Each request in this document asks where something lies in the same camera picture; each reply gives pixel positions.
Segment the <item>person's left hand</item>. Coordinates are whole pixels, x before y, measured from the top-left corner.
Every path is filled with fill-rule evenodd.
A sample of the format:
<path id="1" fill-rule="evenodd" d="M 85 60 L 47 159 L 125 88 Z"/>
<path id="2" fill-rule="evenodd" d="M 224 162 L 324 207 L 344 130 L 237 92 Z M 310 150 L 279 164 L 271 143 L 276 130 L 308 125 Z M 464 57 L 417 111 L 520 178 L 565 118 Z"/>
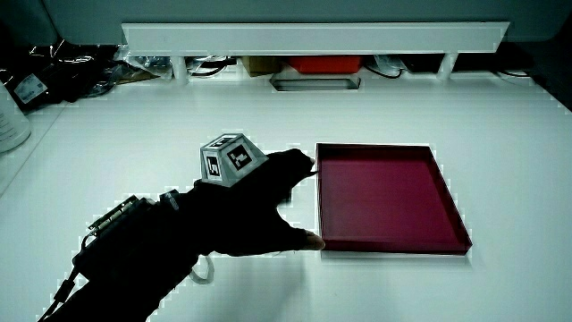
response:
<path id="1" fill-rule="evenodd" d="M 201 178 L 189 195 L 217 235 L 211 250 L 233 257 L 288 250 L 323 250 L 325 241 L 285 221 L 278 206 L 316 174 L 298 148 L 266 154 L 242 133 L 225 133 L 199 150 Z"/>

